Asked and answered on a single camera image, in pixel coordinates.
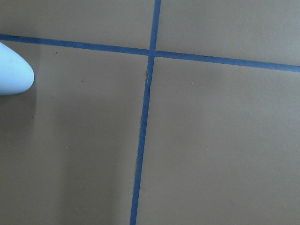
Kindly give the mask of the light blue cup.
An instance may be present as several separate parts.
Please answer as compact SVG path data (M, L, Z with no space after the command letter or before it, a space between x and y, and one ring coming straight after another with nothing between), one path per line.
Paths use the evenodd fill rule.
M0 94L14 95L27 91L34 82L29 63L14 50L0 44Z

